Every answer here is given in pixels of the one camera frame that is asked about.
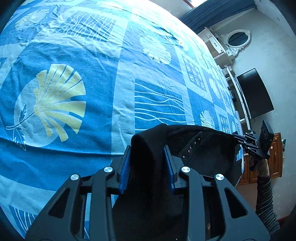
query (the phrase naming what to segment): bedspread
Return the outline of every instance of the bedspread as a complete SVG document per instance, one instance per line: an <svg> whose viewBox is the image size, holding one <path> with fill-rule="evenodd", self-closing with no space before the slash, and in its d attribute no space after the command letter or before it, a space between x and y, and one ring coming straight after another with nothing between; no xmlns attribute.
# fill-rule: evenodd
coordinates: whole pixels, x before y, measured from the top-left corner
<svg viewBox="0 0 296 241"><path fill-rule="evenodd" d="M0 35L4 213L24 236L71 174L160 123L240 132L227 86L204 42L152 2L26 0Z"/></svg>

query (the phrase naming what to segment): blue curtain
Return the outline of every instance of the blue curtain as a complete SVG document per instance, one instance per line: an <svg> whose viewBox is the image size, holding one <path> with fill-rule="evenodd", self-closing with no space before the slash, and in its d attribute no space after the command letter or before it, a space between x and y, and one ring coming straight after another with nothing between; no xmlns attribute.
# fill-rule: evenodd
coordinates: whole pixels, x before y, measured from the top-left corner
<svg viewBox="0 0 296 241"><path fill-rule="evenodd" d="M207 0L180 17L196 34L223 19L256 7L254 0Z"/></svg>
<svg viewBox="0 0 296 241"><path fill-rule="evenodd" d="M240 46L244 44L248 40L248 36L243 32L238 32L236 34L233 34L229 40L228 43L232 46Z"/></svg>

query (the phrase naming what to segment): oval mirror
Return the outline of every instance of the oval mirror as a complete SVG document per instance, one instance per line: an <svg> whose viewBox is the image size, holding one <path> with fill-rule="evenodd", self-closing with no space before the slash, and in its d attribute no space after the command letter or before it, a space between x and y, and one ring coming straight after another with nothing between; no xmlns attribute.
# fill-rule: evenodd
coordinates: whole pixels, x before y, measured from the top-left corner
<svg viewBox="0 0 296 241"><path fill-rule="evenodd" d="M240 46L248 41L248 36L244 32L237 32L230 36L228 44L232 46Z"/></svg>

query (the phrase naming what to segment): person's hand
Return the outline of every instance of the person's hand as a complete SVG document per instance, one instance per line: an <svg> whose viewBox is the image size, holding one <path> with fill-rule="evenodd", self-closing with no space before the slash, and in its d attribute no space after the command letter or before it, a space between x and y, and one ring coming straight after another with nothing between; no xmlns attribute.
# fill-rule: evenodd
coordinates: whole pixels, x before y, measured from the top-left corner
<svg viewBox="0 0 296 241"><path fill-rule="evenodd" d="M250 166L253 165L254 163L254 157L250 155ZM268 168L268 163L266 159L262 159L259 161L257 164L257 169L258 169L258 177L266 177L269 175L269 168Z"/></svg>

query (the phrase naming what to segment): metal screw cap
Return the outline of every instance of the metal screw cap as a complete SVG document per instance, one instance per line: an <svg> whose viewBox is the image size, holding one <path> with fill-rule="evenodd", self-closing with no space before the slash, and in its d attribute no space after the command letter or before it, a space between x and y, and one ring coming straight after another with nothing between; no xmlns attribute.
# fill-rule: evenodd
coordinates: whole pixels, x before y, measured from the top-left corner
<svg viewBox="0 0 296 241"><path fill-rule="evenodd" d="M224 176L222 174L217 174L215 177L219 181L222 181L224 179Z"/></svg>
<svg viewBox="0 0 296 241"><path fill-rule="evenodd" d="M190 168L189 167L182 167L181 170L182 170L182 172L185 172L185 173L190 172Z"/></svg>
<svg viewBox="0 0 296 241"><path fill-rule="evenodd" d="M113 168L112 167L105 167L104 172L112 172Z"/></svg>
<svg viewBox="0 0 296 241"><path fill-rule="evenodd" d="M73 174L71 177L71 180L75 181L79 178L78 174Z"/></svg>

